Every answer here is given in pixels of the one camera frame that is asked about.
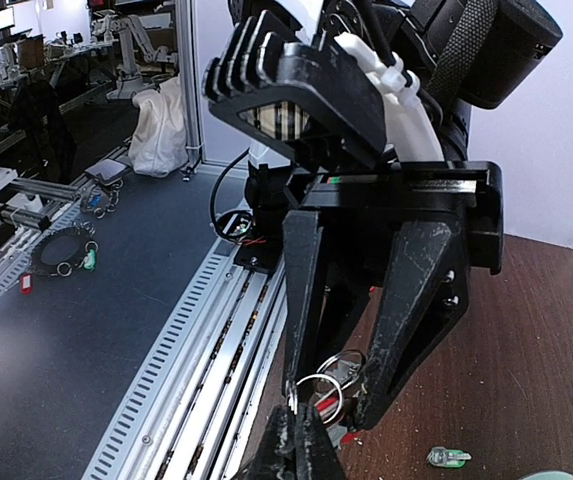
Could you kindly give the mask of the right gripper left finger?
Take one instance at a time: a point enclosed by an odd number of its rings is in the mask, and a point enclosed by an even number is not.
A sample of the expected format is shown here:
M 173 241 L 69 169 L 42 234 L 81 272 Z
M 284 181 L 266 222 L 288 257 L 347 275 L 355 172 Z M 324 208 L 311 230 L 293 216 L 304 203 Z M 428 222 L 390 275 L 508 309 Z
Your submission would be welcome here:
M 238 471 L 239 479 L 295 479 L 295 416 L 275 407 L 255 455 Z

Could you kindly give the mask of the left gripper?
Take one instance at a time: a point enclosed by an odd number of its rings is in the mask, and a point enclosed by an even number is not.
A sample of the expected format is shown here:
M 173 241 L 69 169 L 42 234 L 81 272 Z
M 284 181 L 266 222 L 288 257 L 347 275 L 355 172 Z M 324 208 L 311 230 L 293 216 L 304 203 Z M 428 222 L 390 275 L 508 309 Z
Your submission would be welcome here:
M 297 167 L 285 194 L 284 388 L 314 370 L 328 264 L 362 284 L 383 282 L 353 415 L 357 430 L 371 430 L 450 328 L 454 313 L 442 304 L 453 293 L 444 285 L 449 271 L 502 269 L 501 168 L 484 161 L 396 163 L 378 172 Z

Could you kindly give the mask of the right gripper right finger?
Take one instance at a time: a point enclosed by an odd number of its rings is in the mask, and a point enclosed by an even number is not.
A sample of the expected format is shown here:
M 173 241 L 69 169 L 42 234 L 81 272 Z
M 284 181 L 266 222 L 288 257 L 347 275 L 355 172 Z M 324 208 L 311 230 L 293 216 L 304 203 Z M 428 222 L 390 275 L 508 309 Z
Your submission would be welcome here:
M 299 404 L 294 427 L 295 478 L 344 480 L 345 472 L 316 407 Z

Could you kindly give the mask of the red key tag with key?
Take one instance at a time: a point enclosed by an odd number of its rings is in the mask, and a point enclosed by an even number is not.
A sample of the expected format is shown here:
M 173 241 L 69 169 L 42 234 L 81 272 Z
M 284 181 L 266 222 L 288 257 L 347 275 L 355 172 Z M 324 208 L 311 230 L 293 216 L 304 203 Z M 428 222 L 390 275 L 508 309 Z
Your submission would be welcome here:
M 352 414 L 356 403 L 355 397 L 349 396 L 345 398 L 341 412 L 337 413 L 339 395 L 335 392 L 327 392 L 315 402 L 326 432 L 336 449 L 348 446 L 355 439 L 356 434 L 352 430 Z

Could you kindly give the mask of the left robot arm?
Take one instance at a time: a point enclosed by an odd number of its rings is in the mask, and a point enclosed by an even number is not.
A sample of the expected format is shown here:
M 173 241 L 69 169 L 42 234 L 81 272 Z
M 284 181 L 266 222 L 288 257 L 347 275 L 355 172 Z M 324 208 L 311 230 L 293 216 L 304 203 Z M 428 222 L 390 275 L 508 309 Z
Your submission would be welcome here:
M 258 236 L 280 246 L 286 417 L 381 292 L 357 397 L 338 418 L 384 416 L 466 313 L 470 274 L 502 268 L 502 172 L 468 157 L 470 112 L 498 107 L 562 38 L 535 1 L 233 1 L 208 68 L 210 112 L 284 156 L 252 170 Z

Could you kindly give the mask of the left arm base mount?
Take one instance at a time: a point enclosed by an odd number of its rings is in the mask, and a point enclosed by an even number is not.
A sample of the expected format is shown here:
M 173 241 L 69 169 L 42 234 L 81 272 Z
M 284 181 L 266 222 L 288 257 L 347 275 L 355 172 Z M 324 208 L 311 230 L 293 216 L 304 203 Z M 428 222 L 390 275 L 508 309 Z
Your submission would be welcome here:
M 217 193 L 227 174 L 246 161 L 248 177 L 244 200 L 248 207 L 216 213 Z M 238 248 L 234 263 L 255 273 L 271 275 L 277 270 L 283 250 L 282 222 L 289 209 L 285 187 L 293 167 L 290 164 L 255 165 L 248 149 L 219 174 L 209 199 L 209 214 L 216 235 Z

